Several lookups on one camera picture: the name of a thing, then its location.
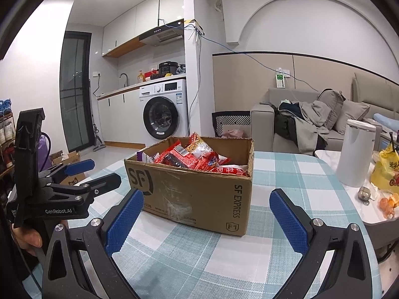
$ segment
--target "wooden baseboard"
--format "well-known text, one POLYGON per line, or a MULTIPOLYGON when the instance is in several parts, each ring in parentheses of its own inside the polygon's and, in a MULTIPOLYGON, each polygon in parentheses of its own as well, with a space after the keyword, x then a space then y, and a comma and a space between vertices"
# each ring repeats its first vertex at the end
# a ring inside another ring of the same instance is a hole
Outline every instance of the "wooden baseboard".
POLYGON ((133 148, 135 150, 142 150, 143 148, 145 148, 145 144, 137 144, 137 143, 104 142, 104 144, 106 146, 133 148))

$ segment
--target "faucet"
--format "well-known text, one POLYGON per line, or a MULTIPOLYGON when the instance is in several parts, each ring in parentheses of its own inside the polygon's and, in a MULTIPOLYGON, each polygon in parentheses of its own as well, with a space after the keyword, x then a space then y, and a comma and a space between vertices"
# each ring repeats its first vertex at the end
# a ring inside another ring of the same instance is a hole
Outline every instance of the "faucet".
POLYGON ((125 76, 126 76, 126 84, 124 85, 124 87, 127 87, 127 86, 129 86, 129 77, 127 76, 127 74, 126 74, 126 73, 122 73, 122 74, 120 75, 120 77, 119 77, 119 78, 121 78, 121 77, 122 77, 122 75, 125 75, 125 76))

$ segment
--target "blue gripper pad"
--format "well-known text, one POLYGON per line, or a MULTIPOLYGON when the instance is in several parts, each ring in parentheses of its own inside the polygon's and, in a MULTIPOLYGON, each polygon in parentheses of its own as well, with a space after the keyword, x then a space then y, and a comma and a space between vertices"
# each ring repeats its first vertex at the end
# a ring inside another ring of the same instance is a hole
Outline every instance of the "blue gripper pad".
POLYGON ((64 173, 68 176, 74 176, 76 174, 93 170, 94 166, 94 161, 92 159, 87 159, 81 162, 68 164, 64 169, 64 173))
POLYGON ((136 190, 108 229, 104 249, 109 257, 120 251, 143 207, 143 192, 136 190))
POLYGON ((276 191, 270 193, 269 205, 294 251, 305 255, 309 245, 303 225, 276 191))

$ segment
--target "blue pillow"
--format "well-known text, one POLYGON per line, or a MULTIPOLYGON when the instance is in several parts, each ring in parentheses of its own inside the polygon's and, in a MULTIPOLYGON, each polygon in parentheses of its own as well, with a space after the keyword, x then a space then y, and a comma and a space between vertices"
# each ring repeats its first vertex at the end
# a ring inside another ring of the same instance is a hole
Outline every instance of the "blue pillow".
POLYGON ((385 117, 381 114, 375 114, 373 116, 373 119, 380 124, 384 125, 385 127, 388 127, 392 129, 394 132, 397 132, 399 130, 399 120, 394 120, 388 117, 385 117))

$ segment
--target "checkered tablecloth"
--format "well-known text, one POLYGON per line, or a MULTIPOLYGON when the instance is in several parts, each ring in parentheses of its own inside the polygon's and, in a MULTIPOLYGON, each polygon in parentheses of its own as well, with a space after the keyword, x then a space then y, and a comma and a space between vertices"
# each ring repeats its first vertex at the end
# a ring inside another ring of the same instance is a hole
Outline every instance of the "checkered tablecloth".
MULTIPOLYGON (((111 172, 122 177, 120 188, 97 197, 89 208, 90 216, 69 221, 70 227, 102 218, 128 193, 123 161, 91 178, 111 172)), ((310 217, 321 218, 331 226, 360 226, 372 268, 373 298, 381 298, 376 257, 356 209, 330 167, 306 155, 255 152, 245 236, 223 235, 141 212, 121 251, 112 257, 142 299, 273 298, 301 258, 292 250, 269 208, 269 195, 275 188, 283 189, 310 217)), ((307 298, 320 288, 332 254, 327 252, 307 298)), ((87 255, 83 259, 90 266, 87 255)), ((39 297, 31 279, 25 281, 25 286, 39 297)))

